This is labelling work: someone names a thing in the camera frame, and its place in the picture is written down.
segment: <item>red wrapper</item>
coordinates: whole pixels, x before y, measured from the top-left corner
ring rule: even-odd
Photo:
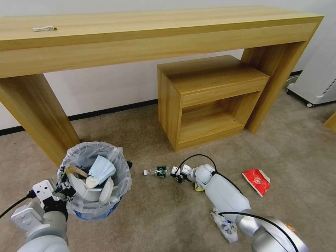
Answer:
[[[262,170],[252,169],[245,171],[242,174],[261,197],[265,195],[271,185],[271,180]]]

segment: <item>black baseboard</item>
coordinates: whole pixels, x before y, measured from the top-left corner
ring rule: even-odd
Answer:
[[[302,71],[292,72],[289,76],[299,75],[301,72]],[[104,110],[92,111],[92,112],[73,115],[73,116],[71,115],[68,118],[69,118],[70,121],[74,121],[74,120],[85,119],[85,118],[89,118],[89,117],[95,117],[95,116],[115,113],[115,112],[129,110],[129,109],[135,109],[135,108],[139,108],[139,107],[145,107],[145,106],[149,106],[149,105],[153,105],[153,104],[157,104],[157,103],[158,103],[157,99],[154,99],[154,100],[143,101],[143,102],[139,102],[139,103],[127,104],[127,105],[119,106],[119,107],[108,108],[108,109],[104,109]],[[12,134],[12,133],[16,133],[16,132],[20,132],[20,131],[24,131],[24,130],[25,129],[22,126],[7,128],[7,129],[3,129],[3,130],[0,129],[0,136],[1,135]]]
[[[296,71],[296,72],[291,72],[289,77],[295,76],[295,75],[300,75],[301,73],[302,73],[302,70],[301,71]]]
[[[158,103],[157,99],[154,99],[154,100],[143,101],[143,102],[139,102],[139,103],[127,104],[127,105],[119,106],[119,107],[108,108],[108,109],[104,109],[104,110],[92,111],[92,112],[73,115],[73,116],[71,115],[68,118],[69,118],[70,121],[74,121],[74,120],[85,119],[85,118],[89,118],[89,117],[100,116],[100,115],[104,115],[104,114],[111,114],[111,113],[115,113],[115,112],[119,112],[119,111],[129,110],[129,109],[145,107],[145,106],[149,106],[149,105],[153,105],[153,104],[157,104],[157,103]]]

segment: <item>trash can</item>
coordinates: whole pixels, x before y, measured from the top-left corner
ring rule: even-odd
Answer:
[[[105,219],[117,207],[123,195],[131,189],[131,173],[122,148],[105,142],[83,142],[70,148],[57,171],[57,184],[68,179],[65,176],[65,170],[71,165],[89,173],[89,169],[98,155],[110,160],[117,170],[112,177],[114,182],[113,191],[109,201],[104,205],[99,202],[87,202],[78,194],[75,194],[68,201],[66,207],[69,213],[76,214],[80,219]]]

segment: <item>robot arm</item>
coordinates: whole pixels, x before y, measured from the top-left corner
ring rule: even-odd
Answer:
[[[253,251],[295,252],[295,247],[279,228],[290,237],[298,251],[309,251],[303,241],[280,220],[274,217],[261,217],[266,220],[260,220],[247,216],[255,216],[248,199],[211,165],[197,168],[184,165],[182,169],[174,167],[171,174],[180,183],[186,179],[201,185],[218,211],[224,213],[226,219],[235,222],[243,233],[253,237]]]
[[[11,220],[26,231],[26,244],[18,252],[69,252],[67,199],[75,194],[65,182],[56,188],[51,179],[33,186],[41,202],[30,202],[15,210]]]

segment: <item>plastic trash bag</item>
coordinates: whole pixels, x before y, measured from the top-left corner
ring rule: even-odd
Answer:
[[[81,219],[105,219],[117,207],[123,195],[131,189],[131,173],[122,148],[105,142],[83,142],[70,148],[57,171],[57,184],[67,179],[64,176],[65,170],[70,165],[75,165],[88,173],[98,155],[110,160],[117,170],[112,177],[113,191],[105,205],[99,202],[87,202],[75,194],[66,207],[69,213],[76,214]]]
[[[237,225],[234,222],[227,220],[225,217],[218,215],[218,210],[214,208],[210,213],[217,224],[217,227],[230,242],[238,240]]]

